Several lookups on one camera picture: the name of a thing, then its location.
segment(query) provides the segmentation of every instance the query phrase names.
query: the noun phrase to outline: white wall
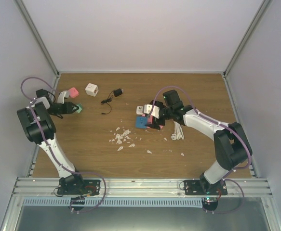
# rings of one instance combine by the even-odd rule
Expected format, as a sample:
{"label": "white wall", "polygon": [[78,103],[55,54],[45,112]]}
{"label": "white wall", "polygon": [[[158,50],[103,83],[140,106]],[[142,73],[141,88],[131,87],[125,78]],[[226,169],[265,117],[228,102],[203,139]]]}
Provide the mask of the white wall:
{"label": "white wall", "polygon": [[[27,76],[53,82],[54,74],[12,0],[0,0],[0,226],[17,176],[24,176],[33,145],[21,128],[16,111],[27,106],[20,83]],[[27,83],[33,96],[39,82]]]}
{"label": "white wall", "polygon": [[24,0],[61,72],[222,72],[261,2]]}
{"label": "white wall", "polygon": [[281,0],[273,0],[228,79],[281,214]]}

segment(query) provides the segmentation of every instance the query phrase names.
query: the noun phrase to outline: white debris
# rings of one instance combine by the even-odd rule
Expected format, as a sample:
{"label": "white debris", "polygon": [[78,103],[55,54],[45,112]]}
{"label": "white debris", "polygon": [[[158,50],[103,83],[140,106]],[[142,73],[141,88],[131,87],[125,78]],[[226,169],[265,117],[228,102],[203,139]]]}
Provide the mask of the white debris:
{"label": "white debris", "polygon": [[127,136],[130,133],[131,133],[131,131],[129,129],[127,129],[126,131],[123,132],[122,136]]}

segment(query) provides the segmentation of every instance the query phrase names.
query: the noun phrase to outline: white cable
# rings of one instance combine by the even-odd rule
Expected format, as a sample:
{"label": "white cable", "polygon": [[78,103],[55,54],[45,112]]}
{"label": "white cable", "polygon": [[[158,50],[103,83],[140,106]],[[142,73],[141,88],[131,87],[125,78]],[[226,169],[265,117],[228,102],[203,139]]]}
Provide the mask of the white cable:
{"label": "white cable", "polygon": [[181,128],[181,125],[175,121],[174,121],[174,133],[171,135],[171,139],[173,141],[179,140],[179,139],[184,140],[184,135],[183,135],[183,130]]}

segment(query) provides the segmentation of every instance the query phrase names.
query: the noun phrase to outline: blue block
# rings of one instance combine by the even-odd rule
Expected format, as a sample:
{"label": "blue block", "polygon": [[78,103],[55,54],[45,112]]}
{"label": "blue block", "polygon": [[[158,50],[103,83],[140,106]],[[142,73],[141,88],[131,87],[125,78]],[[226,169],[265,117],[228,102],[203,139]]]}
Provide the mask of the blue block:
{"label": "blue block", "polygon": [[147,117],[145,116],[137,116],[136,117],[136,128],[144,128],[146,129],[146,124],[148,122]]}

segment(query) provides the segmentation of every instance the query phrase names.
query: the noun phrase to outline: wooden table surface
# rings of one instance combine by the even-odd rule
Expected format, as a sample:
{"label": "wooden table surface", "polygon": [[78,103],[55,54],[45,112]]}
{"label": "wooden table surface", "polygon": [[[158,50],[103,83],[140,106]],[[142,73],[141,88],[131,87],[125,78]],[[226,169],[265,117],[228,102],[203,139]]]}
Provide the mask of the wooden table surface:
{"label": "wooden table surface", "polygon": [[[86,94],[88,83],[99,87],[96,97]],[[58,142],[77,170],[118,178],[198,178],[207,170],[215,161],[214,143],[200,132],[183,127],[185,139],[173,141],[171,120],[166,121],[161,131],[135,128],[136,107],[150,103],[168,85],[183,88],[203,113],[224,122],[235,121],[225,84],[218,74],[62,74],[58,89],[75,87],[80,94],[68,101],[82,103],[83,110],[64,115],[64,119],[55,116],[52,119]],[[124,89],[124,93],[113,98],[112,112],[102,115],[109,107],[100,102],[118,88]],[[186,96],[178,93],[184,105],[188,104]],[[162,93],[158,100],[163,101]],[[128,147],[131,143],[127,141],[121,145],[109,142],[115,138],[114,133],[122,134],[124,129],[131,131],[131,140],[127,141],[135,147]],[[33,176],[58,177],[43,150],[39,151]],[[230,177],[251,175],[245,169]]]}

